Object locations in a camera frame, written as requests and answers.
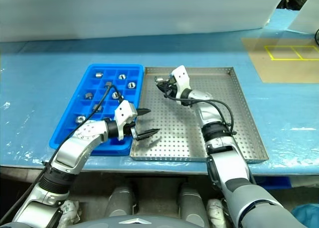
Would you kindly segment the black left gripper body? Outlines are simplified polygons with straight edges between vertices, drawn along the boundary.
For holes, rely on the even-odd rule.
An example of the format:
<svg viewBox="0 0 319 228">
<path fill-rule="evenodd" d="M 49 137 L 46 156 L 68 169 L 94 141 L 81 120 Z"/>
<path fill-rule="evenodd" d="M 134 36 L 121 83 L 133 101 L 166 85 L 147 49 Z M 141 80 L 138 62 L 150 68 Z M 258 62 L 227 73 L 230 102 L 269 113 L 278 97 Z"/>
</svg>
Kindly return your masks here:
<svg viewBox="0 0 319 228">
<path fill-rule="evenodd" d="M 125 120 L 125 125 L 124 125 L 124 135 L 132 136 L 133 139 L 138 138 L 138 134 L 136 131 L 136 122 L 135 122 L 137 116 L 138 116 L 138 110 L 133 111 L 132 115 Z"/>
</svg>

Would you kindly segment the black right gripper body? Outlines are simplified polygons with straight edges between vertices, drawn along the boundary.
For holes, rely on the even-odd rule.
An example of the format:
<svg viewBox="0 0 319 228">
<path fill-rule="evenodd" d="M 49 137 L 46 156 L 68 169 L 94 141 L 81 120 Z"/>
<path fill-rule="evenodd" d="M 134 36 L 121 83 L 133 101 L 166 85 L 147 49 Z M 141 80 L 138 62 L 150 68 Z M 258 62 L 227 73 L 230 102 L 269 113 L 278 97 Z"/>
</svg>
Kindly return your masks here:
<svg viewBox="0 0 319 228">
<path fill-rule="evenodd" d="M 180 98 L 180 91 L 177 87 L 177 81 L 174 76 L 170 76 L 167 83 L 164 83 L 167 85 L 169 91 L 167 98 Z"/>
</svg>

